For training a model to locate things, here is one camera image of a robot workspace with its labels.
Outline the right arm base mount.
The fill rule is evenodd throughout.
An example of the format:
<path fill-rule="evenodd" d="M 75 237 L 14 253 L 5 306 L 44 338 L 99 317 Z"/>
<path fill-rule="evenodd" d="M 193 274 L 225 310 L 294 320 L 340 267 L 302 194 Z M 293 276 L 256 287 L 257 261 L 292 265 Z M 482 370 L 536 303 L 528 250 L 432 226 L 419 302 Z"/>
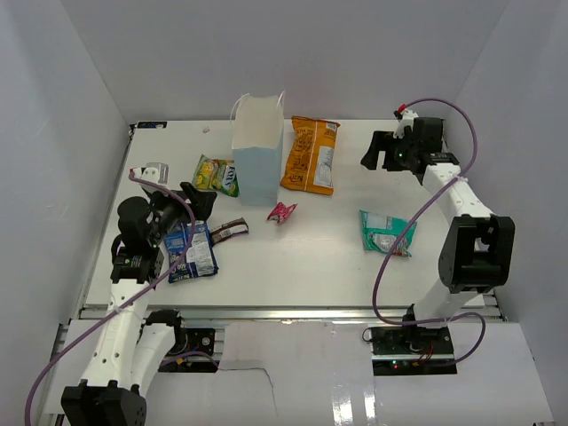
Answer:
<path fill-rule="evenodd" d="M 449 328 L 367 327 L 374 376 L 456 375 Z"/>

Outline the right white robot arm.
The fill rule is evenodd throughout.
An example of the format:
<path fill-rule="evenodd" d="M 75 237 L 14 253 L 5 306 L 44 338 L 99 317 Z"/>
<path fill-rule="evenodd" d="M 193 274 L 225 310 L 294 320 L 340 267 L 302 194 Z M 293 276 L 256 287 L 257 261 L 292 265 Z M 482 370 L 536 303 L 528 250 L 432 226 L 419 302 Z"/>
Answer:
<path fill-rule="evenodd" d="M 495 215 L 469 187 L 465 170 L 443 149 L 442 119 L 420 117 L 410 109 L 396 116 L 396 130 L 376 131 L 361 163 L 369 170 L 381 164 L 388 171 L 412 172 L 431 194 L 419 211 L 436 203 L 449 224 L 438 258 L 438 280 L 392 324 L 401 331 L 402 346 L 419 354 L 448 322 L 463 318 L 461 309 L 469 300 L 507 282 L 515 224 L 510 217 Z M 383 162 L 379 153 L 385 154 Z"/>

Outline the teal mint candy bag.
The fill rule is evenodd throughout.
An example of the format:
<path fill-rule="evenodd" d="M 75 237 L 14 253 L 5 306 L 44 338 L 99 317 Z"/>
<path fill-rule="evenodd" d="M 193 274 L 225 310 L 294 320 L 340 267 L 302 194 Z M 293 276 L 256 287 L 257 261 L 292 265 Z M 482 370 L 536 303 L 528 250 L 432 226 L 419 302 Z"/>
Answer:
<path fill-rule="evenodd" d="M 407 226 L 407 221 L 398 217 L 380 215 L 361 210 L 359 212 L 363 249 L 388 254 L 392 244 Z M 410 226 L 394 251 L 395 256 L 410 257 L 410 247 L 417 223 Z"/>

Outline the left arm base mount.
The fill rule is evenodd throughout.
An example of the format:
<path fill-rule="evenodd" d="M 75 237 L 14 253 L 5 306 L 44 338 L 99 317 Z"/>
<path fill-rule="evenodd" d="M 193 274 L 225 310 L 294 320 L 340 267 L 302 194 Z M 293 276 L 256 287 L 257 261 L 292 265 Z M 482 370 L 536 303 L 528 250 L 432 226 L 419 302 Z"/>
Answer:
<path fill-rule="evenodd" d="M 186 328 L 174 331 L 174 345 L 167 352 L 163 365 L 207 360 L 217 364 L 214 358 L 216 330 L 214 328 Z"/>

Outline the orange chips bag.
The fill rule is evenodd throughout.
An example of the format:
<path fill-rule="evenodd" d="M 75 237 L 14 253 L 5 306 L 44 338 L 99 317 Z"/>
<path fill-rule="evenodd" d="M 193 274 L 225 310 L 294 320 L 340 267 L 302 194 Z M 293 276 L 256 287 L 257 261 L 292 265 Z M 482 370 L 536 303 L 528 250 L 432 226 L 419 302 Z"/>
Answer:
<path fill-rule="evenodd" d="M 280 185 L 294 191 L 331 196 L 335 142 L 340 123 L 292 117 L 294 143 Z"/>

